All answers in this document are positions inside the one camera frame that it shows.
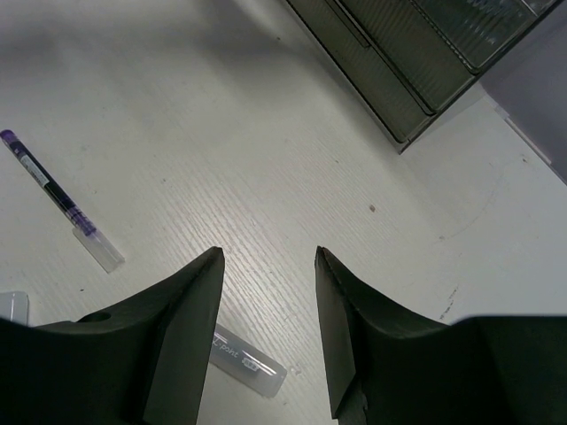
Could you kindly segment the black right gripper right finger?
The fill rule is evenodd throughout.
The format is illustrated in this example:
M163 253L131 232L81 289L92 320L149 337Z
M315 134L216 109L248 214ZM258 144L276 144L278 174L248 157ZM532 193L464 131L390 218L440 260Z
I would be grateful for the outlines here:
M565 423L564 316L471 316L446 325L373 289L323 247L315 289L339 423Z

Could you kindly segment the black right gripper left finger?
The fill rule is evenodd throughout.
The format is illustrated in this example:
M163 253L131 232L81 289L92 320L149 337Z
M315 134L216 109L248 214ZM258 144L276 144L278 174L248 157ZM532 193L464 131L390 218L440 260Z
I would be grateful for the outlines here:
M2 423L195 423L224 270L213 247L78 321L2 321Z

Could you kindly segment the orange cap highlighter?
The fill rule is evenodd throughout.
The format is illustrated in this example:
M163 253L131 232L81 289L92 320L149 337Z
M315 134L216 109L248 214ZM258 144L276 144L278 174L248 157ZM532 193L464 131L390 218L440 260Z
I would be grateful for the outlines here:
M284 366L220 324L209 362L265 398L274 398L287 376Z

